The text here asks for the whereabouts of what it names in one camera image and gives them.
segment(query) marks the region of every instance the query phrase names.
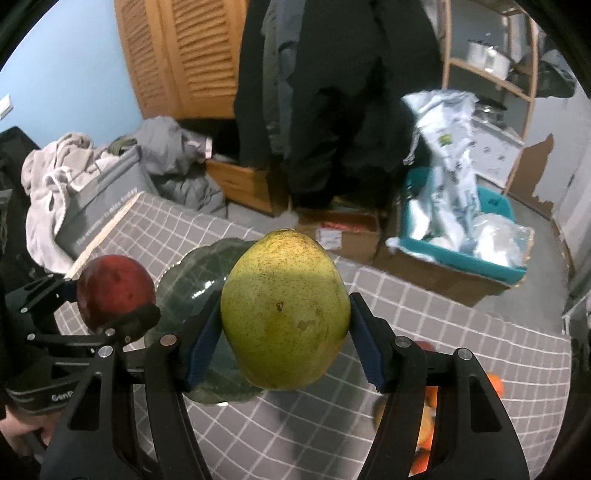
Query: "white wall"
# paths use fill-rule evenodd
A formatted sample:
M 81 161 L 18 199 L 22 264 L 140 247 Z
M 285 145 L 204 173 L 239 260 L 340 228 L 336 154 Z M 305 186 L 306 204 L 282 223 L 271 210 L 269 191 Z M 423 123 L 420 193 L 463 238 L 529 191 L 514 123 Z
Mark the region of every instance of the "white wall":
M 564 200 L 555 210 L 554 220 L 560 226 L 577 270 L 591 247 L 588 245 L 591 230 L 591 141 L 587 142 Z
M 113 1 L 59 0 L 0 71 L 0 98 L 7 93 L 14 110 L 0 131 L 16 125 L 41 147 L 69 131 L 98 145 L 136 130 Z
M 587 153 L 591 135 L 591 100 L 580 85 L 570 99 L 541 98 L 535 101 L 534 116 L 526 145 L 554 136 L 554 150 L 534 195 L 554 203 L 555 212 L 566 194 L 569 180 Z
M 493 45 L 504 45 L 505 26 L 502 17 L 473 2 L 452 0 L 452 56 L 465 58 L 468 40 L 483 40 Z M 516 25 L 515 36 L 524 34 Z M 485 79 L 452 67 L 450 87 L 469 90 L 500 100 L 500 93 Z M 505 114 L 507 124 L 521 132 L 527 104 L 511 94 L 507 94 Z M 544 174 L 534 190 L 541 202 L 553 202 L 555 208 L 560 204 L 569 180 L 585 154 L 591 134 L 591 100 L 577 87 L 571 99 L 536 99 L 530 130 L 525 145 L 535 145 L 554 135 L 554 150 L 548 158 Z

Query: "red apple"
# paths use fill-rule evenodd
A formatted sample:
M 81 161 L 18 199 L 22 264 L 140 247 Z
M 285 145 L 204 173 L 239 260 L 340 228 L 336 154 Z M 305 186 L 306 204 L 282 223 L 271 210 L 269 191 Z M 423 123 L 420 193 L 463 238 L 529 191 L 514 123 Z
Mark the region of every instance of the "red apple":
M 105 255 L 88 262 L 78 279 L 76 297 L 82 319 L 92 331 L 116 315 L 156 301 L 148 271 L 123 255 Z

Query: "wooden door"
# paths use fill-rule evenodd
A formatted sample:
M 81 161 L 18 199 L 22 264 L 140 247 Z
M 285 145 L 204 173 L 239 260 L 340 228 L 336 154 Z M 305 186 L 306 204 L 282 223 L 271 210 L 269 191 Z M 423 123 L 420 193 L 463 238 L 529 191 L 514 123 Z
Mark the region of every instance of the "wooden door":
M 181 118 L 178 88 L 164 45 L 157 0 L 115 0 L 119 38 L 131 84 L 144 118 Z
M 233 118 L 246 0 L 115 0 L 144 117 Z

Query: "metal screw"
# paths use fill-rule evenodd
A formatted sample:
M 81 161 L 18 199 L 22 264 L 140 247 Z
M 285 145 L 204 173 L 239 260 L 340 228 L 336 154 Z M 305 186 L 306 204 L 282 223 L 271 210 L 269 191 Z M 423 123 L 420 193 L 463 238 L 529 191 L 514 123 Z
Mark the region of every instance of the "metal screw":
M 460 348 L 457 351 L 457 355 L 462 360 L 469 360 L 470 358 L 472 358 L 472 352 L 470 350 L 468 350 L 467 348 Z
M 400 348 L 408 348 L 410 347 L 410 344 L 412 343 L 410 338 L 408 337 L 396 337 L 396 340 L 394 340 L 394 343 L 396 343 L 396 345 L 398 345 Z
M 102 346 L 99 349 L 99 357 L 101 357 L 101 358 L 107 358 L 112 353 L 113 353 L 113 347 L 111 347 L 110 345 Z
M 164 335 L 160 339 L 160 345 L 162 345 L 162 346 L 171 346 L 171 345 L 174 345 L 175 343 L 177 343 L 177 338 L 176 338 L 176 336 L 172 335 L 171 333 Z

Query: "checkered tablecloth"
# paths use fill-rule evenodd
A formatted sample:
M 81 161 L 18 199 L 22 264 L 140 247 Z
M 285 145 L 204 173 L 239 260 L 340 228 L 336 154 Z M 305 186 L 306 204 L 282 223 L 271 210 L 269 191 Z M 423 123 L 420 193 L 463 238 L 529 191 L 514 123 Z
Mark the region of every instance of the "checkered tablecloth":
M 90 258 L 125 254 L 157 280 L 200 245 L 220 238 L 258 239 L 252 229 L 198 215 L 142 194 Z M 536 332 L 454 303 L 343 258 L 335 263 L 349 291 L 396 333 L 427 340 L 440 352 L 464 346 L 505 383 L 503 404 L 519 435 L 531 477 L 545 465 L 560 428 L 570 385 L 567 338 Z M 56 315 L 63 333 L 83 333 L 75 304 Z M 153 454 L 145 394 L 136 389 L 142 448 Z M 348 339 L 325 376 L 304 390 L 266 392 L 247 403 L 203 406 L 186 400 L 214 479 L 352 480 L 374 438 L 372 407 L 379 398 Z

